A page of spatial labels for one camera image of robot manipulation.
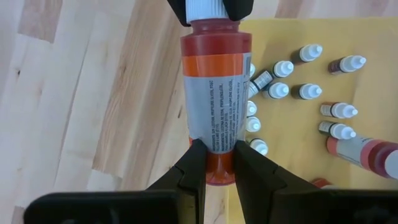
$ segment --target white dropper cap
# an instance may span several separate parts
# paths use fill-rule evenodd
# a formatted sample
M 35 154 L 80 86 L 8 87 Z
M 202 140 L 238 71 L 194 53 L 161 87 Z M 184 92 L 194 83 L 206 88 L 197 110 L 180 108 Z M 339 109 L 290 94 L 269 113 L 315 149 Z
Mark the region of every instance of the white dropper cap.
M 353 72 L 364 66 L 366 58 L 360 55 L 352 55 L 345 57 L 340 62 L 340 68 L 343 72 Z
M 384 168 L 390 177 L 398 179 L 398 150 L 393 151 L 387 156 Z
M 358 114 L 358 110 L 353 105 L 347 103 L 337 103 L 331 110 L 334 116 L 341 119 L 352 118 Z
M 308 44 L 300 50 L 300 58 L 304 62 L 311 62 L 321 56 L 323 47 L 319 44 Z
M 330 130 L 330 134 L 337 139 L 343 140 L 349 140 L 356 136 L 355 131 L 345 124 L 334 125 Z
M 300 96 L 306 100 L 312 100 L 322 94 L 322 89 L 316 84 L 305 84 L 300 88 Z
M 253 116 L 257 112 L 257 106 L 253 101 L 248 100 L 248 111 L 246 112 L 246 116 Z
M 254 116 L 248 117 L 246 119 L 246 130 L 253 133 L 261 129 L 260 120 Z
M 288 77 L 294 69 L 294 65 L 290 61 L 280 61 L 274 66 L 274 75 L 278 78 Z
M 250 147 L 252 147 L 257 152 L 260 152 L 263 156 L 268 153 L 267 143 L 261 139 L 255 139 L 250 142 Z
M 277 82 L 271 84 L 268 91 L 263 91 L 262 94 L 266 98 L 281 99 L 289 94 L 289 87 L 285 83 Z
M 256 72 L 256 66 L 250 63 L 250 78 L 254 75 L 255 72 Z
M 223 0 L 185 0 L 185 11 L 188 24 L 199 19 L 229 18 Z

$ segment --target red liquid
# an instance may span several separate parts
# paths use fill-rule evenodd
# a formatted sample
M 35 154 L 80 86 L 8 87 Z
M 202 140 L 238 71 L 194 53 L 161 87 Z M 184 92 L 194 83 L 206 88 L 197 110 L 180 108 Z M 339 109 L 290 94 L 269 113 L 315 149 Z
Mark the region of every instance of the red liquid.
M 250 53 L 251 34 L 239 32 L 239 24 L 229 19 L 192 21 L 193 33 L 181 38 L 182 56 Z M 208 152 L 206 182 L 211 185 L 235 182 L 233 151 L 224 154 Z

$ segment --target red dropper bottle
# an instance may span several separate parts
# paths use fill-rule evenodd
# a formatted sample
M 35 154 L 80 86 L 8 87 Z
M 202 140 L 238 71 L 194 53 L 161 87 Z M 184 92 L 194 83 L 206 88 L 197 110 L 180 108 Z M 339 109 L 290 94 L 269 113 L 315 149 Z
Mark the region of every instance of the red dropper bottle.
M 244 139 L 251 34 L 239 32 L 222 0 L 186 0 L 193 32 L 181 38 L 190 139 L 208 147 L 206 182 L 235 181 L 233 147 Z

